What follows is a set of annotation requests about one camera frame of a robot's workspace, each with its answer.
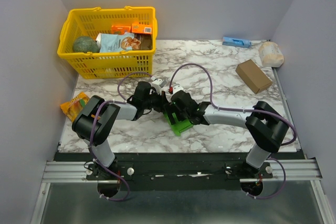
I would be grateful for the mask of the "green paper box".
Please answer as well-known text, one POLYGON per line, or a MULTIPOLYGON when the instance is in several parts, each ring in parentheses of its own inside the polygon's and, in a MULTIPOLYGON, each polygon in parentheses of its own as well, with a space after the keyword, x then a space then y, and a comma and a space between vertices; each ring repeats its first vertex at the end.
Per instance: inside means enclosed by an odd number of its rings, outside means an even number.
POLYGON ((176 136, 181 136, 183 132, 194 126, 188 119, 184 118, 180 112, 172 112, 171 114, 164 112, 163 115, 176 136))

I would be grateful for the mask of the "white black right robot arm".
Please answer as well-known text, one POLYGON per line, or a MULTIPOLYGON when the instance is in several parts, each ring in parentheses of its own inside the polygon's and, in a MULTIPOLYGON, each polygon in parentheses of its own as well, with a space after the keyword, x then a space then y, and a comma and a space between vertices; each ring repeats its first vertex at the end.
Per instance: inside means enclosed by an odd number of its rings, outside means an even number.
POLYGON ((169 122, 189 120, 193 125, 222 124, 247 129, 255 144, 241 165, 242 173, 249 178, 259 174, 264 161, 280 146, 289 129, 284 121, 268 103, 259 101, 251 108, 227 108, 220 110, 210 102, 197 103, 189 93, 178 91, 164 105, 169 122))

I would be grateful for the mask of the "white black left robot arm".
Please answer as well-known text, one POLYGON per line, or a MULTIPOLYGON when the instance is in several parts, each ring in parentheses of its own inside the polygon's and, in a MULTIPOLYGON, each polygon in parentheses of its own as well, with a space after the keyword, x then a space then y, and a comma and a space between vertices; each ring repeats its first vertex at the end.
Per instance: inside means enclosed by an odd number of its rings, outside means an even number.
POLYGON ((86 141, 90 153, 100 163, 98 173, 104 179, 116 175, 115 154, 108 144, 108 136, 116 120, 136 121, 146 110, 164 112, 169 102, 165 92, 158 92, 150 83, 140 81, 134 94, 125 102, 106 101, 92 96, 72 123, 72 130, 86 141))

